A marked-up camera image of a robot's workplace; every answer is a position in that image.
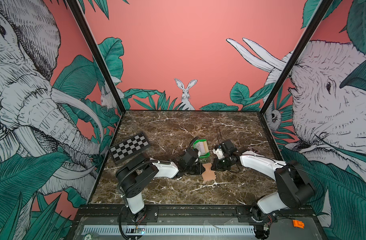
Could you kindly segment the green plastic card tray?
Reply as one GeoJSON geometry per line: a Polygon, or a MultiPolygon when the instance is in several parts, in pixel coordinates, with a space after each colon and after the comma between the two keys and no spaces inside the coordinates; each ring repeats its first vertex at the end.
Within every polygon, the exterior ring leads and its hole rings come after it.
{"type": "Polygon", "coordinates": [[[199,151],[199,157],[201,159],[210,156],[207,140],[196,140],[193,144],[193,148],[199,151]]]}

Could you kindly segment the tan leather card holder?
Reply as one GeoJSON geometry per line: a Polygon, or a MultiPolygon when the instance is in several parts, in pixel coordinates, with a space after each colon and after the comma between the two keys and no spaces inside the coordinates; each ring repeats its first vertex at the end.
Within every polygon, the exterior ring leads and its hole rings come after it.
{"type": "Polygon", "coordinates": [[[215,171],[211,169],[212,163],[206,163],[202,165],[205,171],[202,173],[202,178],[204,182],[214,181],[216,179],[215,171]]]}

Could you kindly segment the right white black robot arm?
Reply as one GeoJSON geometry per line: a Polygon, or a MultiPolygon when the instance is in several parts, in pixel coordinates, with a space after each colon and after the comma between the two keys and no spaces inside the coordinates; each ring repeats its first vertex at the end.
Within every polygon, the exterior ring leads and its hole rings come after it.
{"type": "Polygon", "coordinates": [[[296,209],[316,194],[314,184],[297,161],[284,162],[254,151],[241,152],[230,140],[216,146],[212,152],[216,155],[214,171],[227,171],[241,164],[275,180],[277,191],[260,198],[250,210],[258,217],[281,209],[296,209]]]}

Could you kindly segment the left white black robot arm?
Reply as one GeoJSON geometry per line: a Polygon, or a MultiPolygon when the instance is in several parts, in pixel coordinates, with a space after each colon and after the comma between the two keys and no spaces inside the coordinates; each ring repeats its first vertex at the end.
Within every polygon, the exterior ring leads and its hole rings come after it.
{"type": "Polygon", "coordinates": [[[197,149],[189,149],[175,161],[160,161],[141,153],[117,171],[117,190],[133,216],[145,212],[142,191],[153,179],[174,179],[204,173],[205,168],[199,161],[200,154],[197,149]]]}

